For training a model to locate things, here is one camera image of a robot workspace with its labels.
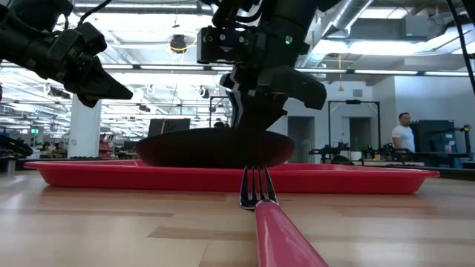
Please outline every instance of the doorway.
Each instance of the doorway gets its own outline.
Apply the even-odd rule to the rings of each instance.
[[[312,163],[315,140],[315,118],[312,116],[288,116],[289,137],[295,141],[295,150],[289,163]]]
[[[362,151],[371,144],[371,118],[350,118],[351,150]]]

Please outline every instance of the robotic arm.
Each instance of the robotic arm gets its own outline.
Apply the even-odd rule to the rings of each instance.
[[[102,68],[96,55],[107,44],[92,24],[52,32],[58,17],[72,10],[67,0],[14,0],[10,9],[0,5],[0,61],[64,84],[88,107],[99,99],[131,99],[132,92]]]
[[[299,55],[309,50],[304,42],[317,9],[326,11],[340,0],[262,0],[258,12],[249,12],[259,0],[206,0],[216,4],[214,27],[205,27],[197,37],[198,62],[235,65],[220,84],[228,88],[233,104],[232,127],[265,131],[281,116],[288,97],[306,107],[322,109],[327,98],[323,84],[294,69]],[[247,22],[257,21],[257,27]]]

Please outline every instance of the man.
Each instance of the man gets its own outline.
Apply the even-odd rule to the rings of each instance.
[[[416,152],[413,130],[409,125],[410,114],[408,112],[399,114],[399,125],[393,130],[394,148],[408,149],[411,152]]]

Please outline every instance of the fork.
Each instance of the fork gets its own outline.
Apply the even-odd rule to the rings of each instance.
[[[324,259],[281,210],[269,170],[267,167],[262,169],[267,197],[261,178],[261,167],[251,167],[250,170],[252,172],[252,198],[249,198],[248,167],[244,168],[240,189],[241,208],[255,211],[259,267],[328,267]]]

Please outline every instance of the fork tines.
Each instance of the fork tines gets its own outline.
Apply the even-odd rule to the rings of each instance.
[[[274,190],[274,185],[272,184],[272,180],[270,179],[269,175],[269,170],[267,170],[267,167],[263,167],[263,178],[265,179],[265,184],[266,188],[264,189],[264,181],[262,181],[261,178],[261,167],[251,167],[251,172],[252,172],[252,180],[251,180],[251,195],[252,198],[249,199],[249,179],[248,179],[248,173],[249,173],[249,168],[246,166],[244,168],[244,174],[243,174],[243,181],[241,184],[240,188],[240,206],[243,209],[246,210],[254,210],[255,206],[259,202],[263,201],[270,201],[274,202],[275,204],[278,204],[277,201],[277,196],[275,195],[275,190]],[[255,177],[257,177],[258,182],[256,185],[255,182]],[[257,196],[257,187],[259,187],[259,199]]]

